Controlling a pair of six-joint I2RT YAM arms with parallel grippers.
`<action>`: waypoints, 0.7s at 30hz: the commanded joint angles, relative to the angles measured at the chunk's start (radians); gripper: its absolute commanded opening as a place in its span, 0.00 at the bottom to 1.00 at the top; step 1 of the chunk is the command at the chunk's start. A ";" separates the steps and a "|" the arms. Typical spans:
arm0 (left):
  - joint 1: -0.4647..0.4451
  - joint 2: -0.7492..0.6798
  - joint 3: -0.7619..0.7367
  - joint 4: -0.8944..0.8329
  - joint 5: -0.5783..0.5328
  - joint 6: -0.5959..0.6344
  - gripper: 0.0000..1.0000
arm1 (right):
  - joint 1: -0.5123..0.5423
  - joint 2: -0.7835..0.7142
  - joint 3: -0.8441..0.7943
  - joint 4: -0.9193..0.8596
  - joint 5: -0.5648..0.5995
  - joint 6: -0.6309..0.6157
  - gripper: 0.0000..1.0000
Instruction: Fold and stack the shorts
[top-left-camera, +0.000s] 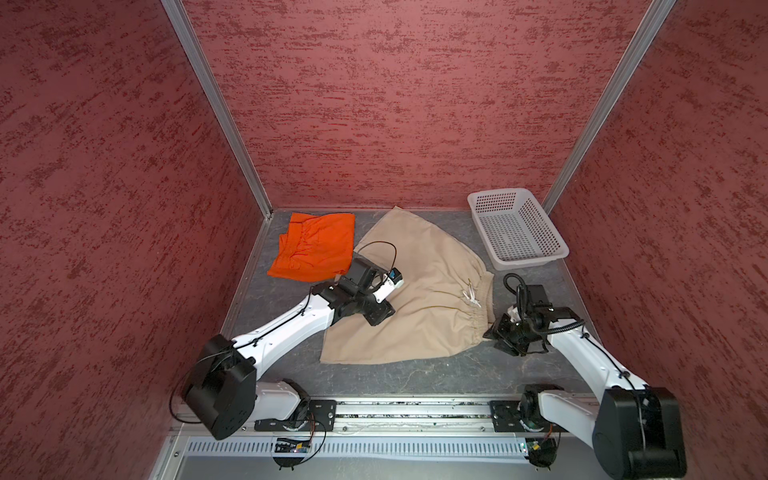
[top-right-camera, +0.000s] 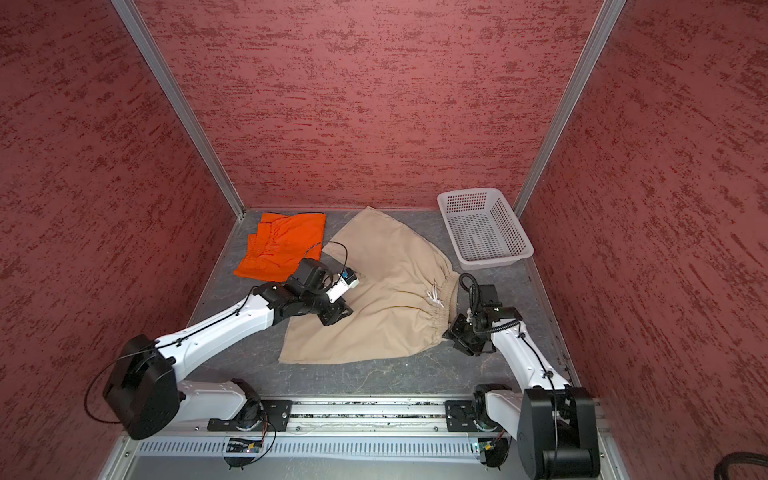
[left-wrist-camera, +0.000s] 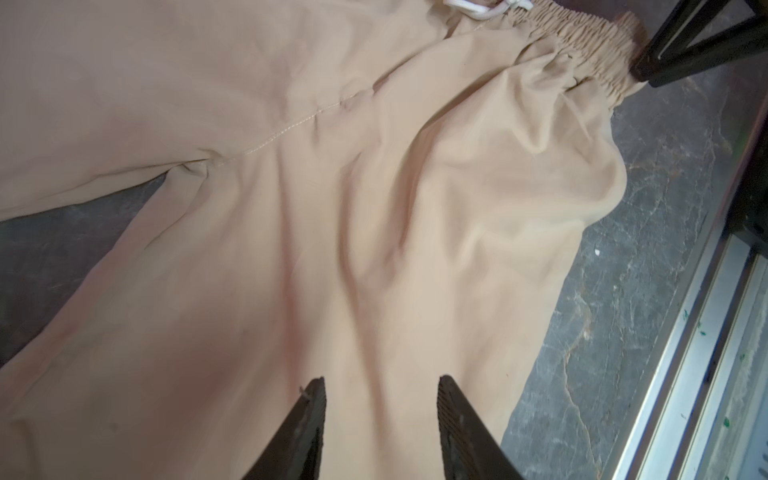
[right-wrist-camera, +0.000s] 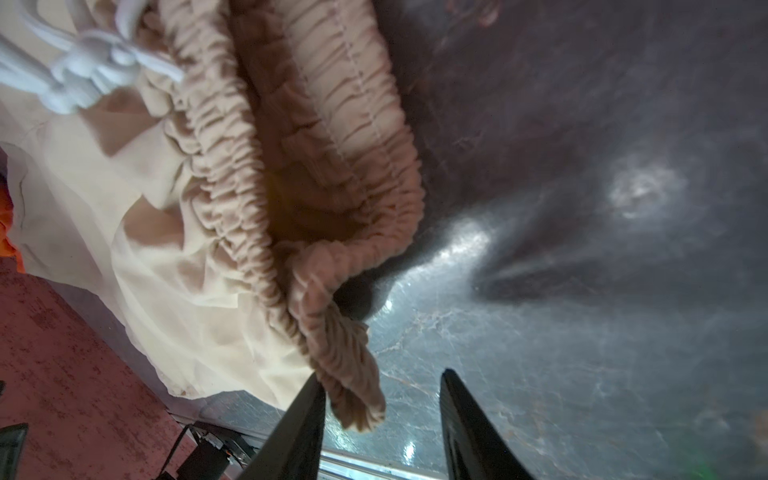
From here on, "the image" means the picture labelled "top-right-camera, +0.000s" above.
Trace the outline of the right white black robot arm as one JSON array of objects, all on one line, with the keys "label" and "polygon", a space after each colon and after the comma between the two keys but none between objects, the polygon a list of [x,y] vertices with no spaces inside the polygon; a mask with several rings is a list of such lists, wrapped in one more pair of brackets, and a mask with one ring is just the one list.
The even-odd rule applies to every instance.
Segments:
[{"label": "right white black robot arm", "polygon": [[596,406],[546,360],[530,337],[521,313],[505,307],[490,284],[470,274],[459,278],[468,309],[458,314],[443,337],[472,357],[499,353],[519,388],[501,384],[475,387],[467,401],[445,402],[450,432],[479,434],[483,465],[499,468],[515,448],[531,479],[596,478],[601,473]]}]

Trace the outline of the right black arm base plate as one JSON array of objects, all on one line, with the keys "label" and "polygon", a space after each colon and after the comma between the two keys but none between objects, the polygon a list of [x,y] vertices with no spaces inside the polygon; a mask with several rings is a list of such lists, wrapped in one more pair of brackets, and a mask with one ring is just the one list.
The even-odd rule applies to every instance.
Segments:
[{"label": "right black arm base plate", "polygon": [[499,433],[504,429],[490,418],[484,403],[447,400],[444,410],[447,430],[451,433]]}]

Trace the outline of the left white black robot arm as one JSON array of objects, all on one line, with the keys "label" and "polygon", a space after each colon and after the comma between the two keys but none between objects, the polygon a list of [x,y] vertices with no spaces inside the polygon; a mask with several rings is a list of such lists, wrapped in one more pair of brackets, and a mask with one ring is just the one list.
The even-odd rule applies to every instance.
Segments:
[{"label": "left white black robot arm", "polygon": [[103,398],[128,436],[147,439],[166,427],[206,420],[215,428],[265,430],[268,415],[260,395],[242,379],[197,382],[190,374],[241,340],[284,320],[315,316],[331,326],[352,314],[343,296],[359,283],[346,267],[333,274],[305,258],[282,282],[252,287],[233,306],[155,340],[138,335],[124,344]]}]

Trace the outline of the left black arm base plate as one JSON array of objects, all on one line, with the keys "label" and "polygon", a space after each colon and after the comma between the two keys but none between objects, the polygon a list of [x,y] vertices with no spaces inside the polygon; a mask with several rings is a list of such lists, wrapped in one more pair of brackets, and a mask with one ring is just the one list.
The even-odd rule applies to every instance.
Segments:
[{"label": "left black arm base plate", "polygon": [[265,432],[268,429],[284,432],[291,417],[294,402],[291,400],[248,400],[243,409],[231,420],[210,419],[207,430],[211,432]]}]

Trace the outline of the beige shorts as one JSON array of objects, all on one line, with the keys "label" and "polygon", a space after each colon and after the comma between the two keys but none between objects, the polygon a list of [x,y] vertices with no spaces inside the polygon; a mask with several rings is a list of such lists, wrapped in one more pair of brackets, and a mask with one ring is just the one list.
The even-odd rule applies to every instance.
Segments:
[{"label": "beige shorts", "polygon": [[439,345],[457,312],[458,279],[435,245],[395,218],[368,207],[325,249],[355,271],[343,296],[352,314],[331,326],[314,315],[290,319],[282,364],[336,365],[401,358]]}]

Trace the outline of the orange shorts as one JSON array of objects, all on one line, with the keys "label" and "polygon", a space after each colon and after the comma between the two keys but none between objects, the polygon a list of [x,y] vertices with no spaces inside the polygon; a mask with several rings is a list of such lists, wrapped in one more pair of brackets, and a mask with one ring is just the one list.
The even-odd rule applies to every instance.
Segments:
[{"label": "orange shorts", "polygon": [[320,259],[325,225],[326,216],[320,213],[264,213],[233,274],[263,282],[286,281],[301,260]]}]

